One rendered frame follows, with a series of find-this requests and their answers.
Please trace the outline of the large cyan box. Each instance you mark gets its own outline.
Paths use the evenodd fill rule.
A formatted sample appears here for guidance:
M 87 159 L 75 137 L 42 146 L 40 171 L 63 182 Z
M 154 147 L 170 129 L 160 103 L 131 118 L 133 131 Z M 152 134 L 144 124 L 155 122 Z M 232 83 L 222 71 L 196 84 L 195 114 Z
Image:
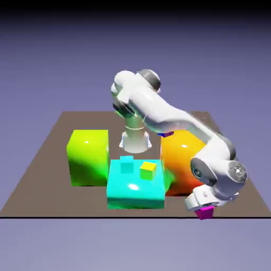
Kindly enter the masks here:
M 120 159 L 112 159 L 107 181 L 107 207 L 109 209 L 163 209 L 165 202 L 164 173 L 159 159 L 133 159 L 132 173 L 122 174 Z M 140 177 L 144 161 L 157 164 L 153 180 Z

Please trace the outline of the small cyan cube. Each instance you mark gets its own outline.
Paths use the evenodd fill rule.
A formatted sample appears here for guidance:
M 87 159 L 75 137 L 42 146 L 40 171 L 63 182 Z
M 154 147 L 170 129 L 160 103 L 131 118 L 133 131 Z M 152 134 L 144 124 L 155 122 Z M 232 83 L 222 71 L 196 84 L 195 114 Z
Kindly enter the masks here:
M 121 156 L 120 157 L 120 168 L 122 174 L 129 174 L 133 172 L 134 160 L 133 156 Z

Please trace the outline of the small magenta cube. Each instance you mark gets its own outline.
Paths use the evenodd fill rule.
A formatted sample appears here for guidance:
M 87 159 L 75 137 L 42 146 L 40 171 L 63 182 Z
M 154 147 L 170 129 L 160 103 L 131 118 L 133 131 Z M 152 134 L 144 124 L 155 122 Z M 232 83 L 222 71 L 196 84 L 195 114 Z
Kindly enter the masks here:
M 195 214 L 200 220 L 213 218 L 213 213 L 214 213 L 213 206 L 203 207 L 195 211 Z

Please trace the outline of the small yellow cube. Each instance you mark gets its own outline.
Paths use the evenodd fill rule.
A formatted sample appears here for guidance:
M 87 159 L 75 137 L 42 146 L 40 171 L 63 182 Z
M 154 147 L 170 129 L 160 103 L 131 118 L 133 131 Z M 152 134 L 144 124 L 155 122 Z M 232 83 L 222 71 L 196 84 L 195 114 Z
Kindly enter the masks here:
M 156 174 L 157 164 L 144 161 L 140 167 L 140 177 L 145 180 L 153 180 Z

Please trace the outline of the large lime green box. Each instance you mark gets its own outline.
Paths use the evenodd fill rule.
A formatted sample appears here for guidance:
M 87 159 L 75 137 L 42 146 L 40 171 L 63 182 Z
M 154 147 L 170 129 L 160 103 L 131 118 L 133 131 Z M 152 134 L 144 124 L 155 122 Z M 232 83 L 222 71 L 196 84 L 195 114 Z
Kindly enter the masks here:
M 107 185 L 109 131 L 74 130 L 66 146 L 72 186 Z

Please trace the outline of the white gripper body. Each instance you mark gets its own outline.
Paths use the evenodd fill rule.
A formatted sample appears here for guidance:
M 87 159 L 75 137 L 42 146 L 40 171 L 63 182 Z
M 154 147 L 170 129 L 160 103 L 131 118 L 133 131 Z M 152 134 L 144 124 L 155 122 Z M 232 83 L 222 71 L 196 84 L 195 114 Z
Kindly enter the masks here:
M 212 193 L 212 187 L 202 185 L 193 189 L 192 193 L 185 199 L 188 211 L 197 211 L 204 207 L 218 206 L 220 200 Z

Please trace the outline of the large orange box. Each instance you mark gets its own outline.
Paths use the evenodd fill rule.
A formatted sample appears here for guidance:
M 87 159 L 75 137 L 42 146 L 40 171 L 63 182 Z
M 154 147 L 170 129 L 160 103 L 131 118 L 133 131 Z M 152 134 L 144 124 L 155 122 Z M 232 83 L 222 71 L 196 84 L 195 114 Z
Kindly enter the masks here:
M 189 195 L 202 183 L 191 172 L 191 159 L 205 143 L 186 130 L 161 138 L 160 159 L 164 169 L 166 196 Z

